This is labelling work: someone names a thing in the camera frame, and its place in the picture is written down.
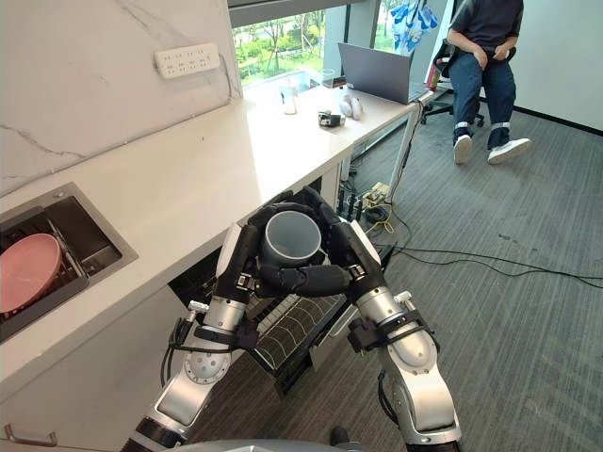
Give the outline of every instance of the plate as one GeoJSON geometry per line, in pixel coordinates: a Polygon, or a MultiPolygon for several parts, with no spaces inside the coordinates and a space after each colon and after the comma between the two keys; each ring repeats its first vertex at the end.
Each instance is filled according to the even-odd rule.
{"type": "Polygon", "coordinates": [[[25,307],[52,283],[60,268],[58,241],[49,234],[19,240],[0,255],[2,313],[25,307]]]}

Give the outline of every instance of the stainless steel sink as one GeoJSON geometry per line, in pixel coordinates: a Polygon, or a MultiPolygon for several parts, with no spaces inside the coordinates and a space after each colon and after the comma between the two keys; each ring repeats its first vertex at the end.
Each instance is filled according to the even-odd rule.
{"type": "Polygon", "coordinates": [[[57,238],[62,249],[60,270],[40,299],[0,317],[0,341],[138,258],[73,183],[0,215],[2,252],[22,238],[38,233],[57,238]]]}

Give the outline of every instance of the gray carpet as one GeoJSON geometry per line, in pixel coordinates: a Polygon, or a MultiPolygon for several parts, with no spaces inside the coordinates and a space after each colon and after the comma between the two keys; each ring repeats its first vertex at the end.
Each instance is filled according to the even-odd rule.
{"type": "MultiPolygon", "coordinates": [[[[493,167],[486,163],[486,118],[474,153],[456,167],[452,123],[439,115],[417,130],[395,197],[413,232],[409,247],[603,276],[603,137],[514,113],[513,135],[531,137],[534,147],[493,167]]],[[[389,180],[399,141],[400,132],[356,162],[358,191],[389,180]]],[[[373,240],[404,243],[407,230],[392,223],[395,234],[373,240]]],[[[509,273],[528,269],[481,261],[509,273]]],[[[394,292],[413,293],[436,330],[466,451],[603,450],[603,290],[562,275],[509,277],[475,263],[435,266],[404,254],[392,259],[386,277],[394,292]]],[[[281,401],[270,377],[244,356],[217,386],[195,439],[327,442],[330,428],[342,425],[373,451],[403,450],[379,407],[379,369],[375,354],[355,355],[344,342],[331,367],[307,371],[281,401]]]]}

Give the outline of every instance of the jeans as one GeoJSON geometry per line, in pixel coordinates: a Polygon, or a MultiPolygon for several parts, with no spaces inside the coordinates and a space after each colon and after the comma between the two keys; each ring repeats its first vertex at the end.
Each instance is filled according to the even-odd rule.
{"type": "Polygon", "coordinates": [[[454,88],[454,120],[473,123],[480,109],[480,89],[486,91],[490,122],[493,125],[488,148],[501,146],[509,141],[509,122],[515,102],[515,81],[507,60],[488,59],[481,70],[478,60],[467,52],[460,52],[449,69],[454,88]]]}

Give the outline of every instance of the desk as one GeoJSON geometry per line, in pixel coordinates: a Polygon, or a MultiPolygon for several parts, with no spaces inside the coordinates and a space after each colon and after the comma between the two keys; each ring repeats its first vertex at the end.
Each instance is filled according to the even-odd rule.
{"type": "MultiPolygon", "coordinates": [[[[6,212],[75,182],[139,258],[0,346],[1,398],[203,259],[221,245],[233,221],[246,218],[281,191],[299,189],[327,174],[323,188],[326,184],[328,201],[334,202],[341,162],[354,146],[405,115],[410,115],[409,124],[418,121],[416,105],[350,91],[363,103],[363,118],[344,127],[319,128],[318,111],[329,106],[336,111],[337,96],[343,94],[324,88],[306,91],[299,98],[299,113],[292,116],[283,114],[279,105],[235,100],[3,197],[0,211],[6,212]]],[[[424,95],[424,102],[430,97],[424,95]]]]}
{"type": "MultiPolygon", "coordinates": [[[[419,98],[419,101],[425,105],[434,95],[434,92],[427,91],[419,98]]],[[[303,140],[306,139],[308,134],[330,134],[343,138],[347,145],[352,147],[352,151],[358,147],[364,147],[371,136],[392,123],[407,117],[404,136],[400,143],[396,164],[389,181],[390,187],[394,185],[398,178],[400,168],[404,164],[404,155],[408,150],[412,131],[420,120],[418,103],[402,105],[355,89],[326,89],[324,87],[309,89],[303,92],[297,99],[298,113],[296,115],[285,115],[282,111],[279,113],[279,108],[281,107],[276,95],[271,100],[262,99],[260,101],[259,99],[255,99],[253,93],[251,93],[251,98],[252,104],[258,108],[257,114],[259,116],[264,117],[266,121],[274,121],[275,127],[285,125],[294,131],[292,135],[288,136],[287,141],[303,140]],[[360,99],[364,109],[362,118],[359,121],[347,118],[345,125],[340,127],[318,127],[318,112],[330,109],[334,113],[338,113],[339,102],[341,102],[341,99],[346,94],[349,94],[350,97],[360,99]]],[[[350,157],[348,156],[342,162],[340,170],[343,180],[347,179],[349,167],[350,157]]],[[[391,202],[391,194],[388,195],[387,200],[391,202]]]]}

